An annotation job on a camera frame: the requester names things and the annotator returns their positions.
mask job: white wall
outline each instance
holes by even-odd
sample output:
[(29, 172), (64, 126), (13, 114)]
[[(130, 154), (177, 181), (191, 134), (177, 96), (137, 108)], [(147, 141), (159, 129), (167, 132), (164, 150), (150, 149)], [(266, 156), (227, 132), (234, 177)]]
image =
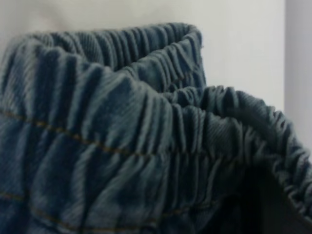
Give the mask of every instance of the white wall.
[(27, 22), (23, 29), (17, 28), (19, 32), (121, 28), (168, 21), (195, 24), (204, 36), (208, 85), (234, 86), (284, 108), (284, 0), (1, 1), (2, 10), (15, 2), (16, 11), (23, 11), (12, 17), (15, 25)]
[(312, 1), (286, 1), (285, 112), (312, 149)]

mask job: seam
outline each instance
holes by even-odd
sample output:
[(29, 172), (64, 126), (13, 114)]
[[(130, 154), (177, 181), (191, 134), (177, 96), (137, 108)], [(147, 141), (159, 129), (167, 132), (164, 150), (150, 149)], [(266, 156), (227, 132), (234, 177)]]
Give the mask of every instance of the seam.
[(16, 194), (9, 194), (5, 192), (0, 192), (0, 197), (3, 197), (5, 199), (9, 200), (15, 200), (15, 201), (24, 201), (24, 197)]
[(38, 127), (44, 128), (50, 132), (65, 134), (68, 137), (70, 137), (76, 141), (79, 141), (80, 143), (82, 143), (84, 145), (96, 145), (97, 148), (101, 149), (104, 152), (117, 153), (117, 154), (122, 154), (122, 155), (136, 155), (136, 156), (152, 156), (152, 155), (155, 155), (155, 154), (143, 154), (143, 153), (138, 153), (138, 152), (130, 152), (130, 151), (123, 150), (123, 149), (106, 147), (103, 143), (96, 142), (94, 140), (84, 139), (79, 134), (74, 134), (74, 133), (72, 133), (72, 132), (70, 132), (70, 131), (62, 128), (62, 127), (54, 127), (54, 126), (52, 126), (52, 125), (50, 125), (44, 121), (40, 121), (40, 120), (36, 120), (36, 119), (28, 119), (24, 116), (15, 115), (11, 112), (0, 111), (0, 114), (6, 116), (8, 118), (13, 118), (13, 119), (24, 121), (26, 123), (34, 124)]
[[(9, 193), (5, 193), (5, 192), (0, 192), (0, 197), (4, 197), (4, 198), (8, 198), (8, 199), (12, 199), (12, 200), (16, 200), (16, 201), (24, 201), (24, 198), (20, 195), (14, 195), (14, 194), (9, 194)], [(146, 226), (146, 225), (150, 225), (153, 223), (158, 223), (160, 220), (170, 217), (172, 215), (178, 215), (181, 213), (185, 213), (188, 212), (190, 209), (207, 209), (213, 205), (215, 205), (217, 203), (217, 201), (211, 201), (211, 202), (207, 202), (207, 203), (201, 203), (201, 204), (195, 204), (192, 206), (185, 206), (179, 209), (174, 209), (171, 210), (169, 212), (165, 212), (163, 214), (161, 214), (160, 218), (150, 218), (148, 219), (146, 222), (144, 222), (141, 226), (132, 226), (132, 227), (124, 227), (124, 228), (83, 228), (80, 229), (80, 227), (74, 227), (68, 223), (65, 223), (63, 221), (61, 221), (60, 219), (54, 218), (52, 216), (50, 216), (49, 214), (47, 214), (46, 212), (36, 208), (33, 205), (29, 205), (30, 210), (35, 213), (36, 215), (38, 215), (40, 218), (49, 220), (53, 223), (56, 223), (70, 231), (84, 231), (84, 232), (122, 232), (122, 231), (134, 231), (134, 230), (138, 230), (141, 229), (142, 227)]]

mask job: gathered fabric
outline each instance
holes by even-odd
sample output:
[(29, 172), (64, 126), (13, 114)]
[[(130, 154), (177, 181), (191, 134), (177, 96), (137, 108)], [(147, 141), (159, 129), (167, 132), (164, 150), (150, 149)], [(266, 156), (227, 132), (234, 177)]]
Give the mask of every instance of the gathered fabric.
[(280, 189), (291, 217), (273, 228), (285, 212), (272, 210), (254, 233), (311, 233), (309, 152), (261, 99), (206, 86), (201, 41), (183, 23), (15, 38), (0, 67), (0, 234), (248, 233), (254, 169), (275, 182), (256, 194)]

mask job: denim pants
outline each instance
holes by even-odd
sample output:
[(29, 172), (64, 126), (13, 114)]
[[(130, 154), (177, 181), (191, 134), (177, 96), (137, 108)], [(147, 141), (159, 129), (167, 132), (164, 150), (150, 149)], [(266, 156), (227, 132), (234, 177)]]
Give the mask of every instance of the denim pants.
[(168, 23), (31, 34), (0, 67), (0, 234), (312, 231), (312, 167), (285, 116), (207, 87)]

